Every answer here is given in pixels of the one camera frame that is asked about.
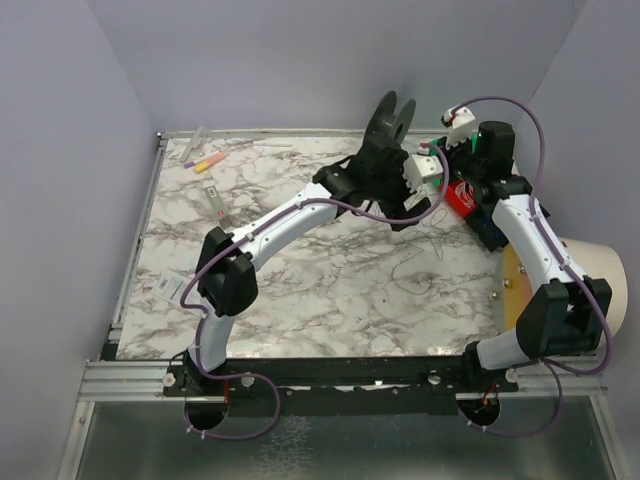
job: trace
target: white marble surface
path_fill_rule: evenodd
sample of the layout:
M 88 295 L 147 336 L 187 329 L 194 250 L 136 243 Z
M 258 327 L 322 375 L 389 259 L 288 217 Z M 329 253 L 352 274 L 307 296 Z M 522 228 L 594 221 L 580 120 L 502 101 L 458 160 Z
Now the white marble surface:
M 163 269 L 194 273 L 202 240 L 216 225 L 203 187 L 216 185 L 232 223 L 241 226 L 291 198 L 319 167 L 355 153 L 361 143 L 359 136 L 272 140 L 293 147 L 209 140 L 192 155 L 230 155 L 200 175 L 180 164 L 188 139 L 169 142 L 118 359 L 167 358 L 193 338 L 197 318 L 155 297 L 151 288 Z M 424 138 L 408 138 L 405 148 L 415 151 L 418 140 Z M 449 207 L 402 232 L 343 215 L 293 242 L 260 271 L 260 294 L 238 317 L 228 355 L 460 352 L 468 342 L 496 334 L 489 305 L 496 262 Z

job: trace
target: orange marker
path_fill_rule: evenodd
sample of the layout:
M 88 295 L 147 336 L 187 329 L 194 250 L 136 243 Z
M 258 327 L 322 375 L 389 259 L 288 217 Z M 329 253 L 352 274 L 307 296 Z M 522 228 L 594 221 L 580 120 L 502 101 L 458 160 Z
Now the orange marker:
M 198 162 L 198 164 L 194 167 L 194 170 L 196 171 L 196 173 L 202 173 L 208 168 L 213 167 L 216 163 L 221 162 L 228 156 L 229 154 L 224 152 L 219 152 L 219 153 L 216 153 L 215 155 L 211 155 L 210 157 L 205 158 L 201 162 Z

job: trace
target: table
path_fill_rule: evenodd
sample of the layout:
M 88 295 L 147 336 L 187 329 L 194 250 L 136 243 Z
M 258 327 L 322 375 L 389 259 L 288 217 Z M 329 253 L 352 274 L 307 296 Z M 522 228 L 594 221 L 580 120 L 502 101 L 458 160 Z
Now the table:
M 204 236 L 217 225 L 204 187 L 216 186 L 239 227 L 361 144 L 361 134 L 304 135 L 269 138 L 292 145 L 285 148 L 255 146 L 264 140 L 259 134 L 208 138 L 191 158 L 218 150 L 229 157 L 203 174 L 180 162 L 188 138 L 168 141 L 130 272 L 117 359 L 168 358 L 192 341 L 197 317 L 151 291 L 165 270 L 193 275 Z M 404 148 L 413 152 L 425 140 L 408 135 Z M 436 194 L 433 186 L 421 192 Z M 259 272 L 258 299 L 238 316 L 228 356 L 460 353 L 469 342 L 497 334 L 489 296 L 497 255 L 448 206 L 402 232 L 343 215 L 293 242 Z

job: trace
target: gray floor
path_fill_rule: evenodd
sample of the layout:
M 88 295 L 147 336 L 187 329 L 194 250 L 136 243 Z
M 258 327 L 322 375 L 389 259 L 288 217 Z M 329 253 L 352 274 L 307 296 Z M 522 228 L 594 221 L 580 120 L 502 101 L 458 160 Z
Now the gray floor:
M 553 408 L 549 398 L 505 399 L 496 426 L 535 428 Z M 527 439 L 481 434 L 459 417 L 385 415 L 289 417 L 257 440 L 219 442 L 187 435 L 181 405 L 97 404 L 79 478 L 614 478 L 589 399 L 569 398 L 563 410 L 554 430 Z M 261 422 L 221 427 L 248 431 Z

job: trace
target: white label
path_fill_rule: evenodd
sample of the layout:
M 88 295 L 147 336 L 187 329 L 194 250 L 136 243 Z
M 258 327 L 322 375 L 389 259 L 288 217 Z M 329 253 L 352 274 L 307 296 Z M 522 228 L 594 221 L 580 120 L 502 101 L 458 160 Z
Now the white label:
M 182 308 L 180 306 L 180 297 L 182 296 L 185 288 L 187 288 L 188 284 L 189 279 L 187 277 L 178 275 L 171 270 L 165 270 L 160 274 L 160 278 L 151 289 L 151 293 L 156 297 L 166 300 L 167 302 L 175 305 L 176 307 Z M 195 286 L 193 287 L 193 290 L 189 292 L 187 303 L 195 303 L 198 305 L 200 304 L 200 294 L 198 293 L 198 290 Z M 199 310 L 184 311 L 196 316 L 200 315 Z

